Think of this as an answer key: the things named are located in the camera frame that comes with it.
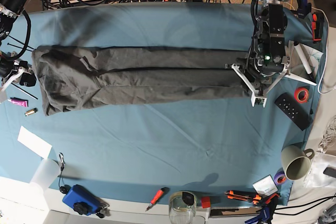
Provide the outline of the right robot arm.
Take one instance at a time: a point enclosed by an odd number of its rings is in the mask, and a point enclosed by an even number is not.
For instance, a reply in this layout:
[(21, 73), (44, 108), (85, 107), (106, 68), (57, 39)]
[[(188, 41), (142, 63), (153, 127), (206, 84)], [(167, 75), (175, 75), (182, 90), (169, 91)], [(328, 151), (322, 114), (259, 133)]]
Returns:
[(36, 77), (27, 61), (20, 57), (27, 51), (31, 35), (31, 20), (25, 11), (25, 5), (30, 0), (1, 0), (1, 41), (5, 40), (19, 16), (24, 16), (27, 23), (26, 38), (19, 53), (7, 54), (1, 51), (1, 102), (7, 100), (6, 89), (11, 84), (33, 87)]

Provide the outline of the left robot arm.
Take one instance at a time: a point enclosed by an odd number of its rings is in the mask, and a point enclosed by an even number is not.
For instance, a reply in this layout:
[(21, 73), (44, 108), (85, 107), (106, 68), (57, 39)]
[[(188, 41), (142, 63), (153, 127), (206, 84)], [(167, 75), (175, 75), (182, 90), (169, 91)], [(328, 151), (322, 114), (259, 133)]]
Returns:
[(283, 3), (288, 0), (252, 0), (250, 13), (253, 35), (246, 58), (232, 69), (251, 92), (251, 104), (265, 106), (267, 95), (286, 75), (290, 57), (286, 55), (284, 33), (287, 16)]

